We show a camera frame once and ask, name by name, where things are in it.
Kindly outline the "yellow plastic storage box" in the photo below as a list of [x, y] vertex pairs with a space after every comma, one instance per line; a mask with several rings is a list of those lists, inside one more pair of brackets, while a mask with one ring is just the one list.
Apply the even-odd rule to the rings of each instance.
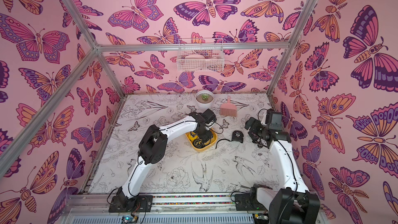
[[200, 137], [194, 132], [188, 132], [185, 135], [195, 151], [203, 152], [203, 151], [206, 151], [207, 149], [211, 148], [212, 146], [214, 146], [217, 142], [217, 139], [218, 139], [217, 133], [214, 132], [213, 129], [210, 129], [210, 131], [211, 131], [212, 137], [211, 137], [211, 139], [209, 139], [207, 141], [200, 139]]

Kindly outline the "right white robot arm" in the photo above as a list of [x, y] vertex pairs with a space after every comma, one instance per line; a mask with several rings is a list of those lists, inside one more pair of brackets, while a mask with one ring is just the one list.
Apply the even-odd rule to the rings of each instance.
[[276, 167], [279, 185], [276, 190], [255, 185], [251, 188], [252, 204], [267, 210], [270, 224], [314, 224], [320, 210], [318, 196], [311, 193], [302, 179], [293, 154], [290, 135], [284, 131], [282, 114], [267, 110], [262, 121], [254, 117], [245, 123], [254, 141], [265, 141]]

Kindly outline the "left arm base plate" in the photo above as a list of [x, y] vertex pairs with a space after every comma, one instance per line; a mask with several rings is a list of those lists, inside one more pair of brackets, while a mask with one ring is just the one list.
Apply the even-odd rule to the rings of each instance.
[[124, 196], [114, 196], [109, 207], [110, 213], [146, 213], [150, 212], [153, 204], [153, 196], [138, 195], [128, 199]]

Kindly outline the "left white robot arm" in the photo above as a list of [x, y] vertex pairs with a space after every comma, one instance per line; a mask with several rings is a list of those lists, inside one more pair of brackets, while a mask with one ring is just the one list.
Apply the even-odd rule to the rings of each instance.
[[127, 181], [118, 189], [116, 196], [122, 200], [137, 197], [151, 167], [165, 156], [169, 141], [193, 132], [201, 141], [207, 142], [213, 137], [211, 126], [216, 121], [215, 113], [207, 109], [203, 113], [192, 112], [169, 125], [161, 127], [151, 125], [139, 144], [135, 167]]

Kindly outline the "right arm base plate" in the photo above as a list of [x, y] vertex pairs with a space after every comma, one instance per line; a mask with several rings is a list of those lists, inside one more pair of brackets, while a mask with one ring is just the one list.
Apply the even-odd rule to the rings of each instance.
[[250, 194], [234, 194], [233, 201], [237, 211], [264, 212], [266, 208]]

